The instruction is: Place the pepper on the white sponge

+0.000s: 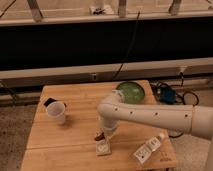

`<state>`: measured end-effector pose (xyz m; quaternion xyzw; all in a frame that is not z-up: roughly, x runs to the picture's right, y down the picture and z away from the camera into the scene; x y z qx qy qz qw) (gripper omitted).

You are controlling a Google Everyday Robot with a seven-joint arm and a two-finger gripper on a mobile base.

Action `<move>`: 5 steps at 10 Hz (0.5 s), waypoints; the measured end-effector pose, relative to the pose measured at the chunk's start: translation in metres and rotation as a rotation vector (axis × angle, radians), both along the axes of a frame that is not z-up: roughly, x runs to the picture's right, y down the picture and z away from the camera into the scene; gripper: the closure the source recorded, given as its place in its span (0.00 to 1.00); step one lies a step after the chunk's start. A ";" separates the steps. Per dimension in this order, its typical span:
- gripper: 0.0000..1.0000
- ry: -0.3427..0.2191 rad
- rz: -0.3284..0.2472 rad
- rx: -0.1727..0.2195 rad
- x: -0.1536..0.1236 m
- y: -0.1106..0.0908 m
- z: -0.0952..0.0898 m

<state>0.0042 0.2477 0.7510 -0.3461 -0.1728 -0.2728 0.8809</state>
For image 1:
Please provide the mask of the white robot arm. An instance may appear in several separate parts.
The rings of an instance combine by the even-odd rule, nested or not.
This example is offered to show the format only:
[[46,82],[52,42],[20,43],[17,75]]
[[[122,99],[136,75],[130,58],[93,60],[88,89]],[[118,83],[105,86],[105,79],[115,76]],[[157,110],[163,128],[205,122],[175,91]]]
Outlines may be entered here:
[[97,106],[101,127],[112,134],[119,120],[191,134],[211,142],[204,171],[213,171],[213,107],[193,105],[144,105],[123,102],[113,90]]

